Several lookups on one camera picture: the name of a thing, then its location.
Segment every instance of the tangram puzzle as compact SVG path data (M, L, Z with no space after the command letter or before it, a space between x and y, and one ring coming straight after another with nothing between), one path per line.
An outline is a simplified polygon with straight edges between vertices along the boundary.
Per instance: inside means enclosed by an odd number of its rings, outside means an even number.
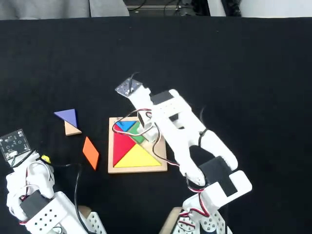
M112 131L120 118L109 118L108 173L161 172L167 171L167 163L154 155L153 144L143 136L126 136ZM115 129L138 134L137 117L127 117L115 125ZM155 152L166 157L166 144L162 137Z

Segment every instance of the blue triangle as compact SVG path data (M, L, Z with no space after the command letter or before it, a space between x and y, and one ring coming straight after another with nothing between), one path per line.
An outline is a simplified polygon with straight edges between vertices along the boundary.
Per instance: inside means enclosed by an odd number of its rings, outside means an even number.
M121 121L116 123L116 125L122 129L122 131L127 132L134 124L136 121Z
M54 114L60 117L61 119L63 119L64 121L70 123L74 127L77 127L75 109L66 110L66 111L58 111L58 112L54 112Z

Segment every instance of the beige triangle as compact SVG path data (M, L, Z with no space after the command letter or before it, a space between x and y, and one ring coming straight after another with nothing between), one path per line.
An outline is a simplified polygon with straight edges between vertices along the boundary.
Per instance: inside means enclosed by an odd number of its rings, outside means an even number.
M71 125L70 123L68 123L66 121L64 121L64 125L65 125L65 135L67 135L67 136L82 133L79 129L75 128L73 125Z

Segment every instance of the black cloth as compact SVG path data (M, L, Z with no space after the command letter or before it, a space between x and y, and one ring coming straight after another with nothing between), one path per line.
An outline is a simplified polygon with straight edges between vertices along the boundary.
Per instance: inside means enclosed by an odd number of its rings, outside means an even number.
M139 71L153 94L174 88L238 159L253 190L231 202L235 234L308 233L311 221L312 19L110 18L0 22L0 135L22 128L53 163L83 162L80 205L108 234L151 233L192 195L177 168L107 173L108 118L133 110L114 88ZM54 111L75 108L82 135L66 137ZM94 172L82 154L100 152ZM211 157L192 149L202 163ZM174 159L168 149L169 159ZM27 233L6 201L1 233ZM73 199L76 169L55 169Z

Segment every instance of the yellow triangle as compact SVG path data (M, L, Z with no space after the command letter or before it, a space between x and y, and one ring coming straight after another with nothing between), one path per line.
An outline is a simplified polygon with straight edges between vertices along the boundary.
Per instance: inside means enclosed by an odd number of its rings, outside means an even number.
M115 167L147 166L161 166L161 164L138 144L132 147L132 149L115 165Z

